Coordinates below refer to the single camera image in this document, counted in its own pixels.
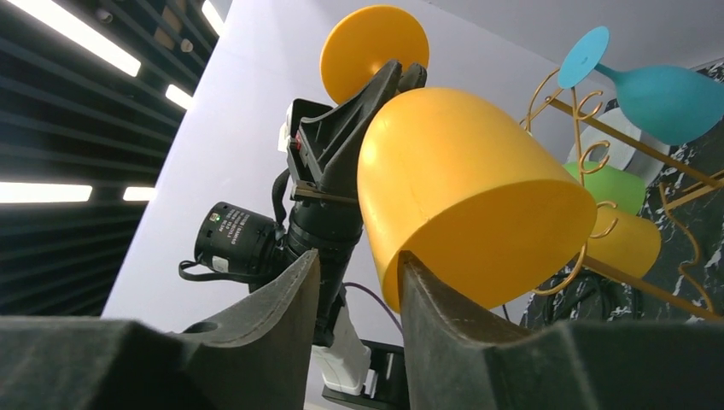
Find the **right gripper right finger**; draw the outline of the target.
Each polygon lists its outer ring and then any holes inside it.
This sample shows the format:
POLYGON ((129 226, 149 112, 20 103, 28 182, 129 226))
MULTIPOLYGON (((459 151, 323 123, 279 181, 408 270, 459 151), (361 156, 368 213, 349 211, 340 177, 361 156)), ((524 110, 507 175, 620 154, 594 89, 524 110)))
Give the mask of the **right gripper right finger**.
POLYGON ((399 256, 413 409, 720 409, 720 323, 573 321, 530 331, 399 256))

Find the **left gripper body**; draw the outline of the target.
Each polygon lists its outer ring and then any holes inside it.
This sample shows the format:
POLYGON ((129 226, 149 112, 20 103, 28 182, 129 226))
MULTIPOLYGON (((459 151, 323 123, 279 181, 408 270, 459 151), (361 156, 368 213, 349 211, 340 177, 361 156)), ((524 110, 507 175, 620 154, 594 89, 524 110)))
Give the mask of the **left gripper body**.
POLYGON ((386 62, 366 84, 331 107, 296 98, 290 105, 288 170, 296 202, 358 202, 357 166, 365 133, 385 103, 425 86, 427 69, 386 62))

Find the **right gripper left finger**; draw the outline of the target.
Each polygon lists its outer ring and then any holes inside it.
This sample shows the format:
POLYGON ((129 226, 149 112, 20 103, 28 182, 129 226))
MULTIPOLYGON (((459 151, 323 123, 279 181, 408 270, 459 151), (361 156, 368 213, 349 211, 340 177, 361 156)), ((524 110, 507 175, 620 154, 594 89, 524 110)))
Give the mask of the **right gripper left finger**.
POLYGON ((4 409, 301 409, 320 266, 279 277, 182 333, 133 320, 4 317, 4 409))

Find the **blue wine glass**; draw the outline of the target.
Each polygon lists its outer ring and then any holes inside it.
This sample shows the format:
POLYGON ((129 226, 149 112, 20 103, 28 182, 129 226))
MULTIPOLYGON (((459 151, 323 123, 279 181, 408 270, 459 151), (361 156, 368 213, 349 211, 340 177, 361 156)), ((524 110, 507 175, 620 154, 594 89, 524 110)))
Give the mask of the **blue wine glass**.
POLYGON ((610 79, 626 118, 668 145, 702 137, 723 118, 723 84, 695 71, 651 65, 616 71, 601 63, 610 30, 597 26, 571 48, 558 72, 558 86, 571 89, 596 71, 610 79))

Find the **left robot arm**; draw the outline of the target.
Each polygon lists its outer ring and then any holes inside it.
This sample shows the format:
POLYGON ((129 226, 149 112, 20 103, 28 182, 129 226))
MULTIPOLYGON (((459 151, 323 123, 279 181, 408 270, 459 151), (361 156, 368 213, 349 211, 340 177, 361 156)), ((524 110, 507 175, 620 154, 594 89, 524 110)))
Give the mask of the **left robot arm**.
POLYGON ((274 216, 219 202, 204 217, 180 277, 243 283, 250 294, 178 335, 197 406, 299 409, 313 359, 324 398, 336 404, 410 406, 403 348, 358 337, 343 277, 363 231, 356 179, 365 132, 397 92, 426 78, 422 65, 391 60, 336 107, 295 100, 274 216))

